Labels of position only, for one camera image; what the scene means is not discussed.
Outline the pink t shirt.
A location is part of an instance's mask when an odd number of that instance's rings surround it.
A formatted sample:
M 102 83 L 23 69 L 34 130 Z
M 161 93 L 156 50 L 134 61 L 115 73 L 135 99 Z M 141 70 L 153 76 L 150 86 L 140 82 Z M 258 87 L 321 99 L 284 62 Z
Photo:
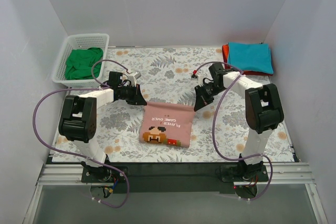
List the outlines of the pink t shirt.
M 188 148 L 195 111 L 192 106 L 148 102 L 140 128 L 140 142 Z

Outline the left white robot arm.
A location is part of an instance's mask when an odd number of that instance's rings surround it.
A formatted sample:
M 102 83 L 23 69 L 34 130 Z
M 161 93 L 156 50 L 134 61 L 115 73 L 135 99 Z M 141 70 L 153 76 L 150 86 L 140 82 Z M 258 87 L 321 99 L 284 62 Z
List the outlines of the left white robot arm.
M 108 181 L 112 170 L 105 165 L 108 157 L 94 138 L 97 109 L 118 100 L 125 100 L 129 105 L 147 105 L 137 84 L 140 72 L 127 73 L 125 80 L 122 76 L 121 72 L 111 71 L 108 81 L 98 90 L 66 96 L 60 116 L 59 134 L 74 143 L 85 156 L 84 166 L 94 168 L 93 175 L 100 182 Z

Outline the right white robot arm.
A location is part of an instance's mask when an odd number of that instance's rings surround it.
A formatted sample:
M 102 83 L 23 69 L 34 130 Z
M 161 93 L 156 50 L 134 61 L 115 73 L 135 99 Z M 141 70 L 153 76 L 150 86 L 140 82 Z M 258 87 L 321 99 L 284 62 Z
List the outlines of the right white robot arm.
M 206 81 L 197 70 L 192 78 L 197 79 L 194 111 L 198 111 L 214 101 L 218 94 L 225 96 L 232 90 L 245 100 L 245 118 L 249 126 L 248 139 L 239 158 L 238 176 L 251 180 L 263 165 L 266 144 L 273 131 L 284 120 L 284 113 L 275 84 L 261 84 L 252 81 L 242 70 L 233 66 L 224 68 L 224 62 L 208 62 L 211 80 Z

